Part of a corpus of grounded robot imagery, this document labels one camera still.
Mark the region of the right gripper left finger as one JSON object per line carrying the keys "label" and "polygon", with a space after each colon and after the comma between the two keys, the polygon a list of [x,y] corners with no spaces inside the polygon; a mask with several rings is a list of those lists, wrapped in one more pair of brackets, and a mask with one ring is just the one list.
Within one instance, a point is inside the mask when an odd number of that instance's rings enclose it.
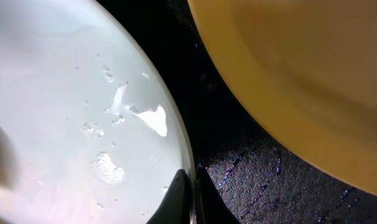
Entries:
{"label": "right gripper left finger", "polygon": [[159,208],[147,224],[190,224],[192,204],[192,187],[189,178],[183,169],[179,169]]}

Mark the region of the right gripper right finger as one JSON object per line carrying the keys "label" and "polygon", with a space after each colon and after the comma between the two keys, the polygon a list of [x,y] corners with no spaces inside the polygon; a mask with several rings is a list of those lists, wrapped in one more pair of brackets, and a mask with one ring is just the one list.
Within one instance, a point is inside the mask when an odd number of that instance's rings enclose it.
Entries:
{"label": "right gripper right finger", "polygon": [[196,170],[195,210],[198,224],[240,224],[223,202],[204,167]]}

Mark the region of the light blue plate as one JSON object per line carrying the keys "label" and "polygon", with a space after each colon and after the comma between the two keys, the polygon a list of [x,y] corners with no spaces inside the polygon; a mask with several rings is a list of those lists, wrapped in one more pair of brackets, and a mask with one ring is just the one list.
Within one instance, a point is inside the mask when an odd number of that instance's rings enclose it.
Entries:
{"label": "light blue plate", "polygon": [[195,168],[181,115],[96,1],[0,1],[0,223],[147,223]]}

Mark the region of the yellow plate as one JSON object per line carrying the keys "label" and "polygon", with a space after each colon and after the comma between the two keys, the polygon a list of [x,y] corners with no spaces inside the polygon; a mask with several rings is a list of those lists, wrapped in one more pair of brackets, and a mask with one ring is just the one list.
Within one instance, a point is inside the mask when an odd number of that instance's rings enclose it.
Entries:
{"label": "yellow plate", "polygon": [[190,1],[246,111],[294,154],[377,195],[377,0]]}

